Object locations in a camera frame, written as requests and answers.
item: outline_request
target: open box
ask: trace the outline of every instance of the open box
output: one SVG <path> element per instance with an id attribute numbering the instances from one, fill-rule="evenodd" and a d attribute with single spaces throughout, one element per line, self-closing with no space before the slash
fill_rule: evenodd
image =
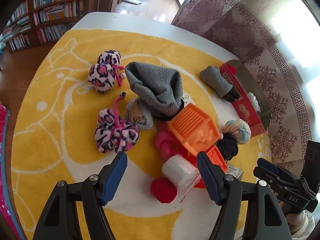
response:
<path id="1" fill-rule="evenodd" d="M 236 69 L 235 75 L 233 75 L 228 66 L 233 66 Z M 225 62 L 219 70 L 223 78 L 232 84 L 240 95 L 240 98 L 233 102 L 232 105 L 239 117 L 250 126 L 251 137 L 265 133 L 271 121 L 271 109 L 253 76 L 241 61 L 235 59 Z M 261 109 L 261 114 L 259 113 L 259 115 L 247 96 L 249 92 L 255 95 L 259 103 Z"/>

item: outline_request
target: roll of white gauze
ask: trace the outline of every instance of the roll of white gauze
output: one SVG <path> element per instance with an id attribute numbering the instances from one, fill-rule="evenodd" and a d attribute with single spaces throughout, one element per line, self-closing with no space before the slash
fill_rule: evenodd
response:
<path id="1" fill-rule="evenodd" d="M 181 155 L 175 155 L 162 166 L 162 174 L 178 189 L 190 187 L 199 177 L 198 169 Z"/>

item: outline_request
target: silver bolt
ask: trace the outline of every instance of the silver bolt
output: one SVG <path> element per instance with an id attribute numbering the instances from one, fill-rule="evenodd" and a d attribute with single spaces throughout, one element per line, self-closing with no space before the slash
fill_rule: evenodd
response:
<path id="1" fill-rule="evenodd" d="M 235 179 L 235 177 L 230 174 L 227 174 L 225 178 L 227 181 L 233 181 Z"/>
<path id="2" fill-rule="evenodd" d="M 96 181 L 98 178 L 99 178 L 98 175 L 95 175 L 95 174 L 94 174 L 94 175 L 91 175 L 89 179 L 90 179 L 91 181 Z"/>
<path id="3" fill-rule="evenodd" d="M 259 180 L 259 184 L 260 186 L 263 186 L 263 187 L 267 185 L 267 183 L 264 180 Z"/>
<path id="4" fill-rule="evenodd" d="M 58 181 L 57 186 L 58 187 L 62 187 L 64 184 L 65 184 L 65 181 L 64 180 L 60 180 L 60 181 Z"/>

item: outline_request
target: leopard print fabric bundle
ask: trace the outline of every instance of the leopard print fabric bundle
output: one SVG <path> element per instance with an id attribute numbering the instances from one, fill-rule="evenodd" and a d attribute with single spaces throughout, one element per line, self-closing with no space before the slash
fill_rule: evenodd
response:
<path id="1" fill-rule="evenodd" d="M 122 92 L 115 101 L 113 109 L 103 109 L 99 113 L 94 138 L 98 150 L 102 153 L 130 150 L 139 139 L 138 127 L 130 120 L 119 117 L 117 103 L 124 96 L 125 92 Z"/>
<path id="2" fill-rule="evenodd" d="M 118 72 L 124 70 L 121 63 L 121 53 L 115 50 L 102 52 L 98 58 L 98 63 L 93 64 L 88 75 L 88 82 L 98 93 L 105 93 L 113 88 L 117 80 L 119 87 L 122 86 L 122 79 L 125 74 Z"/>

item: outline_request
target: gray sock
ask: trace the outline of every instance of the gray sock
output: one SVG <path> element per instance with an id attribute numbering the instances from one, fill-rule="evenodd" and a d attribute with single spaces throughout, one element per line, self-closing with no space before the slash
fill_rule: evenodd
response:
<path id="1" fill-rule="evenodd" d="M 175 116 L 181 107 L 182 79 L 178 70 L 131 62 L 125 69 L 130 88 L 159 118 Z"/>
<path id="2" fill-rule="evenodd" d="M 221 98 L 232 89 L 232 85 L 221 76 L 217 67 L 207 66 L 207 68 L 200 71 L 200 77 L 204 83 L 212 87 Z"/>
<path id="3" fill-rule="evenodd" d="M 148 130 L 153 127 L 151 112 L 139 97 L 131 100 L 125 110 L 126 119 L 134 122 L 139 130 Z"/>

